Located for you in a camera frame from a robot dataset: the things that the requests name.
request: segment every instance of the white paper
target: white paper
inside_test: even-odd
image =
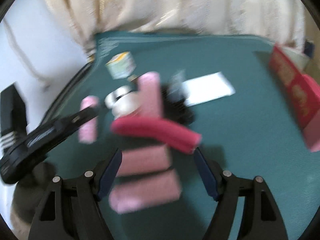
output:
[[[183,85],[187,95],[187,106],[231,96],[236,92],[221,72],[187,80]]]

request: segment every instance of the blue object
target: blue object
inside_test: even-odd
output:
[[[198,168],[199,174],[201,176],[202,182],[204,184],[205,189],[209,196],[213,197],[215,201],[218,201],[220,198],[220,194],[217,189],[217,181],[212,174],[209,165],[204,159],[201,152],[196,149],[193,153],[196,166]]]
[[[304,54],[307,55],[309,58],[313,58],[315,53],[315,45],[313,41],[308,41],[304,43]]]
[[[122,151],[117,150],[111,158],[109,165],[104,170],[99,180],[99,190],[96,194],[98,201],[101,201],[106,195],[108,195],[113,181],[122,162]]]

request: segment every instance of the red box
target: red box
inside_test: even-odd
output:
[[[302,74],[277,44],[269,67],[285,86],[308,148],[320,150],[320,86],[313,78]]]

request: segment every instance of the red foam tube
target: red foam tube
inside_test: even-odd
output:
[[[185,154],[193,154],[201,142],[201,134],[161,118],[120,117],[112,122],[111,131],[124,136],[154,138]]]

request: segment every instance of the pink sponge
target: pink sponge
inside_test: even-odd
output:
[[[116,185],[110,192],[109,205],[117,213],[124,214],[178,200],[180,194],[178,176],[170,170]]]
[[[141,102],[140,115],[162,117],[163,106],[159,73],[147,72],[140,76],[138,90]]]
[[[122,163],[117,177],[165,171],[170,166],[171,160],[166,145],[122,151]]]
[[[151,137],[186,154],[193,154],[201,142],[201,134],[162,118],[123,116],[112,122],[111,131],[124,136]]]
[[[89,106],[97,107],[99,99],[95,96],[87,96],[81,101],[80,110],[83,110]],[[86,122],[79,128],[78,139],[80,143],[91,144],[97,140],[97,117]]]

